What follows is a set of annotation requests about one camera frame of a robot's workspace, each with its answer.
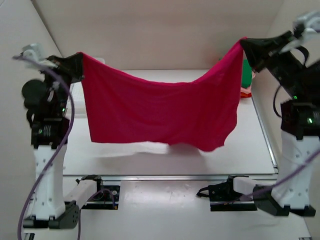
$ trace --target cloth fold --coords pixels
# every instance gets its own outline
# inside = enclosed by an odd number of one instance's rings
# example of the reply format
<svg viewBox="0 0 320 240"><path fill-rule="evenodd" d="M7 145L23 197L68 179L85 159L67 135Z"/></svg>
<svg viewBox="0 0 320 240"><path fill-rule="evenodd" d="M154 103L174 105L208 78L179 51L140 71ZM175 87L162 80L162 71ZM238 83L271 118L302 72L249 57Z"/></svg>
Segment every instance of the cloth fold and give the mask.
<svg viewBox="0 0 320 240"><path fill-rule="evenodd" d="M239 42L192 82L148 81L83 53L91 141L185 143L213 151L236 127L242 66Z"/></svg>

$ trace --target black cable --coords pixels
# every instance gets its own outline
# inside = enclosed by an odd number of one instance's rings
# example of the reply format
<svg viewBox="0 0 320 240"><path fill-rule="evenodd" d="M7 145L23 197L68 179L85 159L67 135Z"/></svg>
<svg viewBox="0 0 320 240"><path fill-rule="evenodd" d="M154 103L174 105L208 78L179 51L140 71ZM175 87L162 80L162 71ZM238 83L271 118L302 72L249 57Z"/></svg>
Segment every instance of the black cable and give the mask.
<svg viewBox="0 0 320 240"><path fill-rule="evenodd" d="M277 95L278 95L278 92L281 88L281 85L278 86L278 88L276 89L275 93L274 93L274 97L273 97L273 111L275 113L275 115L277 115L279 118L282 119L282 116L278 113L277 111L277 108L276 108L276 98L277 98Z"/></svg>

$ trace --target black mount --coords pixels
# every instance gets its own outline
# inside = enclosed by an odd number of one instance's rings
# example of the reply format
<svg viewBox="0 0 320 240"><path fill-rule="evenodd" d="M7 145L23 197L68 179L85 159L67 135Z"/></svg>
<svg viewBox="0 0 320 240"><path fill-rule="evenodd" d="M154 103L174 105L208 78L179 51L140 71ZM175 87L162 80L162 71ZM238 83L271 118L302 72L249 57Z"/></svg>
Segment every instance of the black mount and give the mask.
<svg viewBox="0 0 320 240"><path fill-rule="evenodd" d="M61 76L68 88L71 83L83 79L82 53L67 58L50 56L47 59L58 66L52 70ZM44 81L32 79L24 84L21 91L31 127L31 145L35 149L39 145L51 145L52 149L56 149L69 127L69 120L65 118L68 94L51 75L40 72L44 74Z"/></svg>
<svg viewBox="0 0 320 240"><path fill-rule="evenodd" d="M75 181L79 184L82 180L93 180L96 182L97 192L102 189L108 189L114 198L115 202L119 202L120 197L120 185L104 185L104 182L99 175L86 175L82 177L80 180L76 179ZM110 194L106 194L106 192L101 192L95 198L91 199L86 205L82 206L82 209L90 209L90 210L117 210L118 204L114 207L113 204L108 204L106 202L111 203L112 197Z"/></svg>
<svg viewBox="0 0 320 240"><path fill-rule="evenodd" d="M320 107L311 102L289 100L281 104L281 129L297 140L304 136L320 137Z"/></svg>
<svg viewBox="0 0 320 240"><path fill-rule="evenodd" d="M209 185L201 188L196 194L197 197L205 197L210 200L211 212L244 212L256 211L255 204L248 201L241 201L241 193L234 191L234 178L247 176L228 176L225 182ZM231 202L230 204L214 204L217 202Z"/></svg>

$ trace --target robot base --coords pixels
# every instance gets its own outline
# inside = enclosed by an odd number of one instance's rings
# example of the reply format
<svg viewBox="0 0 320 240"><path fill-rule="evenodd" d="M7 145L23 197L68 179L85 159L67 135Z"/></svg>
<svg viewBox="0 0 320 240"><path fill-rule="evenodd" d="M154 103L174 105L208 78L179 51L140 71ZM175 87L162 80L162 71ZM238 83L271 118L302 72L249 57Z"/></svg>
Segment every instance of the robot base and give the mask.
<svg viewBox="0 0 320 240"><path fill-rule="evenodd" d="M65 212L57 219L37 220L30 216L23 220L25 229L74 229L80 218L80 209L76 201L65 203Z"/></svg>
<svg viewBox="0 0 320 240"><path fill-rule="evenodd" d="M264 188L266 187L256 186L253 189L253 192ZM301 217L314 217L316 215L316 210L311 205L305 206L304 209L291 209L290 206L287 205L282 208L271 196L271 190L266 193L259 194L258 196L253 195L253 200L258 209L261 209L273 216L287 217L289 213L293 213Z"/></svg>

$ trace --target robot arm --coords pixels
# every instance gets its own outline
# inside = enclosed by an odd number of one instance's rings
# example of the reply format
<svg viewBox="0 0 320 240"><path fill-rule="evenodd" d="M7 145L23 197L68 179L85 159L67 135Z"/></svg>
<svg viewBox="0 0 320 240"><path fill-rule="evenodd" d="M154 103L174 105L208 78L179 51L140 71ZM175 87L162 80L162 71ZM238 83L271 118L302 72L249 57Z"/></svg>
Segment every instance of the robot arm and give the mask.
<svg viewBox="0 0 320 240"><path fill-rule="evenodd" d="M22 50L22 56L60 75L68 88L71 83L83 78L80 53L68 58L44 58L39 43L25 46ZM35 68L30 63L26 67ZM26 116L31 127L36 179L43 174L34 191L29 216L23 220L23 227L72 229L78 224L80 209L94 194L102 192L104 186L101 177L86 176L78 181L78 185L66 197L63 196L63 162L67 142L51 164L49 160L63 142L69 128L69 120L65 118L68 94L59 82L46 72L41 73L44 74L44 81L32 79L22 88Z"/></svg>
<svg viewBox="0 0 320 240"><path fill-rule="evenodd" d="M268 69L291 96L281 104L282 157L277 183L306 164L309 156L320 148L320 61L306 67L309 52L301 45L320 36L320 12L299 16L293 23L293 33L266 39L243 39L240 44L255 72ZM298 49L305 56L302 64L291 50ZM312 164L290 180L265 192L253 195L256 206L274 216L290 212L313 217L316 211L309 201ZM247 177L233 178L233 190L241 194L254 193L265 188Z"/></svg>

